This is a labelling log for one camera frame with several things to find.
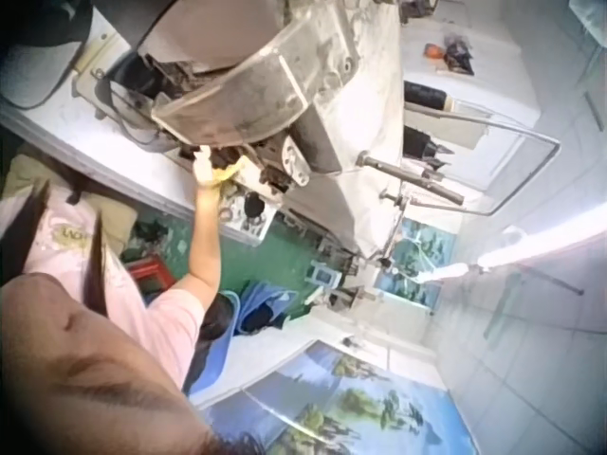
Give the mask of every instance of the landscape poster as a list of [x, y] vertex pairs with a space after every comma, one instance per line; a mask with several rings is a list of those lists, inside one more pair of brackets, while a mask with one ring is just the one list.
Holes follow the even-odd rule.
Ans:
[[269, 455], [477, 453], [446, 391], [321, 341], [199, 414], [224, 437], [250, 433]]
[[377, 276], [375, 287], [433, 309], [440, 293], [440, 282], [418, 284], [406, 277], [449, 265], [455, 238], [454, 234], [436, 227], [414, 220], [403, 221], [392, 253], [394, 267], [400, 273], [382, 270]]

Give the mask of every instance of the industrial sewing machine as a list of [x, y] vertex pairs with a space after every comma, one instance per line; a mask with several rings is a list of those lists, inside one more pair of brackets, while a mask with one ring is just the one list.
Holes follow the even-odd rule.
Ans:
[[374, 0], [94, 0], [116, 33], [80, 58], [74, 92], [139, 147], [220, 161], [236, 182], [370, 257], [398, 209], [399, 10]]

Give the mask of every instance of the blue cloth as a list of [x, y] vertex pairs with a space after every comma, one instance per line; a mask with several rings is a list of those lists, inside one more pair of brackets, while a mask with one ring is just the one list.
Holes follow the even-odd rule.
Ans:
[[231, 304], [234, 308], [234, 317], [231, 320], [230, 327], [224, 335], [214, 341], [209, 349], [209, 355], [207, 356], [207, 364], [205, 365], [205, 369], [200, 374], [200, 377], [192, 384], [190, 388], [190, 395], [196, 393], [198, 391], [202, 391], [207, 387], [212, 386], [219, 376], [221, 372], [224, 371], [224, 366], [226, 365], [226, 359], [228, 358], [228, 350], [230, 348], [231, 339], [234, 335], [234, 329], [236, 327], [236, 320], [238, 318], [238, 313], [240, 311], [240, 299], [238, 299], [238, 295], [231, 291], [221, 291], [222, 295], [226, 296], [230, 299]]
[[291, 306], [297, 295], [298, 293], [295, 291], [289, 291], [269, 282], [252, 282], [240, 296], [241, 308], [236, 322], [236, 330], [245, 333], [243, 321], [264, 303], [272, 311], [272, 317], [269, 321], [272, 322]]

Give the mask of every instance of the screw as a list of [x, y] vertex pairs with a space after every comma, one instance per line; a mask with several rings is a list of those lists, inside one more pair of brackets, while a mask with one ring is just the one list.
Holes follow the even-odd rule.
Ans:
[[346, 73], [349, 73], [350, 71], [352, 71], [352, 59], [350, 57], [348, 57], [347, 59], [345, 59], [345, 64], [343, 64], [343, 70]]

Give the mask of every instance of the fluorescent light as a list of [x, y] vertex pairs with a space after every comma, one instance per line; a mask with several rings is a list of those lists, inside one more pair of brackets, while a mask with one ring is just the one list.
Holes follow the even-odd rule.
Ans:
[[432, 272], [420, 272], [414, 280], [419, 283], [435, 282], [445, 278], [463, 277], [469, 272], [469, 267], [463, 263], [451, 264], [446, 267], [439, 267]]
[[483, 268], [517, 263], [562, 249], [607, 231], [607, 203], [544, 232], [524, 237], [519, 243], [496, 249], [481, 256]]

